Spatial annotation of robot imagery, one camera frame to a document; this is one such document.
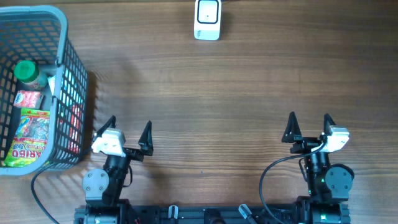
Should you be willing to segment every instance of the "red and green candy package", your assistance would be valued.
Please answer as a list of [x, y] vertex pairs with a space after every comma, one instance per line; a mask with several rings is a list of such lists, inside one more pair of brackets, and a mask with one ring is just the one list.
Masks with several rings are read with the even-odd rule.
[[50, 112], [21, 109], [21, 121], [4, 163], [23, 167], [42, 155], [49, 138]]

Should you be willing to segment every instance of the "plastic basket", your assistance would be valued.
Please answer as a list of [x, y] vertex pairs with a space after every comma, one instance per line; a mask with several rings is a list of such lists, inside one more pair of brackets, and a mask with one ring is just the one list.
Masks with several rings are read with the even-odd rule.
[[[53, 6], [0, 7], [0, 175], [25, 175], [46, 162], [62, 162], [53, 169], [71, 168], [82, 149], [87, 72], [70, 43], [64, 13]], [[37, 160], [25, 167], [5, 167], [21, 109], [13, 107], [16, 92], [24, 88], [13, 75], [21, 60], [55, 65], [54, 95], [44, 91], [41, 109], [50, 111], [47, 146]], [[61, 161], [69, 156], [78, 156]]]

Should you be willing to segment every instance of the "green lid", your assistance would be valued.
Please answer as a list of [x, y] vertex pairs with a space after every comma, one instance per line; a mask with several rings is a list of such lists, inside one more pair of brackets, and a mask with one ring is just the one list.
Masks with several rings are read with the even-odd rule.
[[39, 76], [39, 68], [29, 60], [20, 61], [14, 69], [14, 75], [20, 81], [29, 83]]

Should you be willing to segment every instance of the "wooden table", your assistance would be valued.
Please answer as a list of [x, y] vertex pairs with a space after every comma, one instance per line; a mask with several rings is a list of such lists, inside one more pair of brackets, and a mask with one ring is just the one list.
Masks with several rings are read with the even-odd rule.
[[[134, 205], [260, 205], [261, 172], [289, 155], [280, 139], [295, 111], [305, 136], [323, 115], [345, 125], [330, 157], [356, 173], [353, 223], [396, 223], [398, 182], [397, 4], [228, 1], [219, 41], [193, 37], [193, 2], [57, 5], [87, 70], [86, 140], [112, 114], [135, 146], [153, 122], [154, 156], [132, 162], [122, 192]], [[91, 154], [46, 173], [37, 193], [61, 223], [85, 204]], [[50, 223], [30, 192], [32, 175], [0, 177], [0, 223]], [[297, 160], [266, 177], [268, 202], [307, 195]]]

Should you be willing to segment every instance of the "basket mesh side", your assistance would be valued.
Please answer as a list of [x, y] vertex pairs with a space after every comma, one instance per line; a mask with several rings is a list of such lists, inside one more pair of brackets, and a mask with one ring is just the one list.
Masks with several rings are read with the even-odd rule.
[[52, 19], [0, 21], [0, 160], [5, 159], [14, 134], [10, 131], [17, 91], [14, 67], [20, 60], [54, 64], [60, 30], [59, 22]]
[[[75, 49], [67, 39], [64, 52], [61, 95], [58, 101], [57, 129], [55, 133], [55, 156], [59, 161], [83, 152], [83, 132], [87, 96], [87, 72]], [[67, 169], [78, 162], [78, 158], [56, 165], [56, 169]]]

